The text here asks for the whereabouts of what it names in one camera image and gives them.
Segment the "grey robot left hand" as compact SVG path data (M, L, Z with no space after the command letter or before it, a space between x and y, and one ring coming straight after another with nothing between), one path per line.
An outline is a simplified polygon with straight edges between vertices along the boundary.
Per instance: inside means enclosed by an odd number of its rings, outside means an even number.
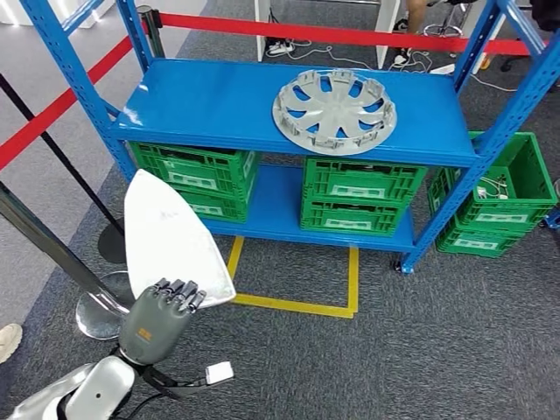
M137 298L121 328L118 350L139 366L163 361L206 297L206 291L193 281L162 278L149 286Z

